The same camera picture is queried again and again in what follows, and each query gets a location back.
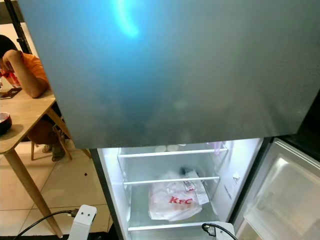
foot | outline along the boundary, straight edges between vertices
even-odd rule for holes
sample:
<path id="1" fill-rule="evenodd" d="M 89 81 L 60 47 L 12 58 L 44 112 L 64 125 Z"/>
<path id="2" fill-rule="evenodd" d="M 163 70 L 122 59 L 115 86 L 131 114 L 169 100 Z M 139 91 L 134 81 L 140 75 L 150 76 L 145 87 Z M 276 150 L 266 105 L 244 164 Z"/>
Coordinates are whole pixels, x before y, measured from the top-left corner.
<path id="1" fill-rule="evenodd" d="M 46 145 L 43 147 L 42 152 L 43 152 L 44 154 L 51 153 L 51 152 L 52 152 L 52 145 L 46 144 Z"/>
<path id="2" fill-rule="evenodd" d="M 60 143 L 52 146 L 52 162 L 57 162 L 65 156 L 65 150 L 62 148 Z"/>

black cable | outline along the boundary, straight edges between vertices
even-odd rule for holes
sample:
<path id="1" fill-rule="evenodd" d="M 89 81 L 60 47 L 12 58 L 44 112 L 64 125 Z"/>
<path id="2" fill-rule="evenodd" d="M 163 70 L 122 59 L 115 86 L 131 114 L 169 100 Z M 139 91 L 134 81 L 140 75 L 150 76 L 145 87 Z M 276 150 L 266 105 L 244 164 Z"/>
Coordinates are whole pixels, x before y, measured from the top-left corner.
<path id="1" fill-rule="evenodd" d="M 33 223 L 32 225 L 28 226 L 25 230 L 23 230 L 22 232 L 20 232 L 13 240 L 16 240 L 18 239 L 22 234 L 24 234 L 25 232 L 29 231 L 31 228 L 33 228 L 35 225 L 41 223 L 43 220 L 47 219 L 47 218 L 50 218 L 54 215 L 57 215 L 57 214 L 71 214 L 72 213 L 72 210 L 62 210 L 62 211 L 56 211 L 54 213 L 51 213 L 50 215 L 48 216 L 45 216 L 41 219 L 39 219 L 38 221 L 36 221 L 35 223 Z"/>
<path id="2" fill-rule="evenodd" d="M 207 232 L 209 235 L 211 235 L 211 234 L 208 232 L 208 226 L 220 229 L 220 230 L 224 231 L 226 234 L 228 234 L 232 239 L 238 240 L 235 235 L 233 235 L 231 232 L 229 232 L 227 229 L 225 229 L 224 227 L 222 227 L 220 225 L 217 225 L 217 224 L 214 224 L 214 223 L 204 223 L 204 224 L 202 224 L 201 227 L 202 227 L 203 231 Z"/>

freezer door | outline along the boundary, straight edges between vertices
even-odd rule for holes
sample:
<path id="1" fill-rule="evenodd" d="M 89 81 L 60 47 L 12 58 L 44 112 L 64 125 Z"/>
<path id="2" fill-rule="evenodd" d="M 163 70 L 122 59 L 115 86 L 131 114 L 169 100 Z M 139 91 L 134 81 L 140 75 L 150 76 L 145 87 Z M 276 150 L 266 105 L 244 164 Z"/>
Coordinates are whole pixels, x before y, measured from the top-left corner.
<path id="1" fill-rule="evenodd" d="M 272 144 L 266 159 L 273 159 L 273 166 L 244 213 L 239 239 L 255 232 L 262 240 L 318 240 L 319 162 L 280 140 Z"/>
<path id="2" fill-rule="evenodd" d="M 320 88 L 320 1 L 19 5 L 81 149 L 293 134 Z"/>

person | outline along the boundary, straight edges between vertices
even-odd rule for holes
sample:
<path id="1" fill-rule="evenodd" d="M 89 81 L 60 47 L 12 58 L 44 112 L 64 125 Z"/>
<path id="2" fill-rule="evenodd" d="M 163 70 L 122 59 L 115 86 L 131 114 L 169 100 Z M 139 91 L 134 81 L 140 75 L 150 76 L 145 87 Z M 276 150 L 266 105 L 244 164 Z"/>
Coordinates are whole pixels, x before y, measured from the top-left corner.
<path id="1" fill-rule="evenodd" d="M 9 83 L 18 81 L 21 88 L 31 97 L 39 98 L 50 88 L 44 67 L 36 56 L 19 51 L 6 36 L 0 35 L 0 73 Z M 58 105 L 53 109 L 60 114 Z M 52 161 L 63 158 L 63 150 L 57 134 L 53 131 L 54 122 L 43 116 L 29 131 L 28 138 L 36 144 L 45 144 L 44 153 L 52 152 Z"/>

tile floor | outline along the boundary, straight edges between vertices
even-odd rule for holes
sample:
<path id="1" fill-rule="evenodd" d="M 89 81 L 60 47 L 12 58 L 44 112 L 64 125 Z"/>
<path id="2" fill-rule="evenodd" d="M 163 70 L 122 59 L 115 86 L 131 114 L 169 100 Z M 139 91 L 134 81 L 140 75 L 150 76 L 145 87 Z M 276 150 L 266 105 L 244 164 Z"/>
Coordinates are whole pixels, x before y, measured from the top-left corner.
<path id="1" fill-rule="evenodd" d="M 51 154 L 35 147 L 31 161 L 31 143 L 21 142 L 15 150 L 29 171 L 51 212 L 68 210 L 82 204 L 97 208 L 91 232 L 107 232 L 112 224 L 110 212 L 91 159 L 67 141 L 72 160 L 64 157 L 52 162 Z M 0 236 L 16 236 L 42 217 L 5 157 L 0 155 Z M 69 234 L 73 218 L 59 214 L 55 219 L 64 234 Z M 46 221 L 24 235 L 53 235 Z"/>

